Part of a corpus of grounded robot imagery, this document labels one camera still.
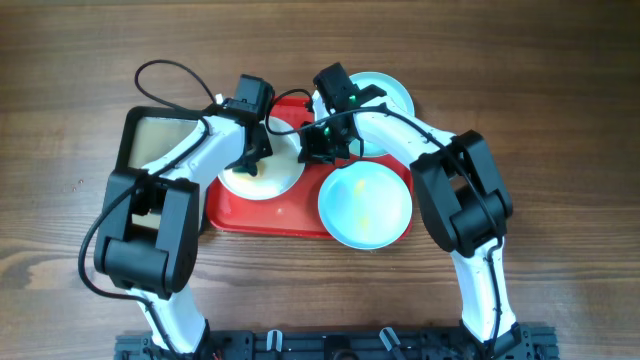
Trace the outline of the white round plate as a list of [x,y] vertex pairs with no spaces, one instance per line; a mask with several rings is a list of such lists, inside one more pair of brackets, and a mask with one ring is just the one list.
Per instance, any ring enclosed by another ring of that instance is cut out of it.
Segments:
[[257,175],[224,170],[218,175],[222,185],[236,196],[248,200],[268,200],[287,192],[301,177],[305,164],[298,161],[301,150],[297,133],[268,133],[273,154],[257,162]]

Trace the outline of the light blue plate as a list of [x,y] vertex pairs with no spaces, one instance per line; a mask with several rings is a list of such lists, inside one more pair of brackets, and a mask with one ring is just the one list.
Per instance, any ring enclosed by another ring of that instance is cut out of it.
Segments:
[[[369,85],[375,85],[386,92],[391,100],[403,111],[415,116],[415,106],[408,90],[395,78],[380,72],[360,72],[349,75],[350,80],[360,89],[364,89]],[[317,122],[329,116],[319,91],[314,91],[312,95],[314,122]],[[375,158],[385,156],[388,153],[371,142],[363,143],[363,156],[367,158]],[[349,151],[352,155],[360,155],[360,141],[355,139],[349,144]]]

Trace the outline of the pale green plate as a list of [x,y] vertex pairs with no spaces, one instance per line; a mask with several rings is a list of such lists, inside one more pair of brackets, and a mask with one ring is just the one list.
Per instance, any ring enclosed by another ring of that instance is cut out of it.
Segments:
[[398,240],[410,225],[410,191],[401,177],[375,162],[333,171],[318,194],[318,213],[328,233],[358,250],[376,250]]

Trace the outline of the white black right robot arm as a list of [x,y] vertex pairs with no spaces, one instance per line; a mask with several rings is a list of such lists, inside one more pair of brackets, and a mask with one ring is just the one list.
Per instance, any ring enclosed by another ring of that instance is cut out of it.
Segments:
[[434,128],[388,96],[325,110],[298,132],[305,162],[328,162],[333,146],[358,138],[409,169],[424,226],[452,257],[463,326],[487,356],[506,353],[517,324],[503,268],[513,202],[485,139],[473,130],[455,135]]

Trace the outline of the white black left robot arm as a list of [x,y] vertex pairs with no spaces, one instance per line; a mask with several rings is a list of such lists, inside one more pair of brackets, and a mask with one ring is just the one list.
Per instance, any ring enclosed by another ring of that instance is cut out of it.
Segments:
[[[113,298],[137,302],[152,332],[139,356],[213,359],[208,321],[188,285],[200,235],[200,197],[218,174],[270,155],[262,120],[269,105],[226,100],[202,111],[138,106],[126,117],[103,209],[81,249],[95,247],[94,266],[117,287]],[[165,154],[129,164],[145,118],[191,126]]]

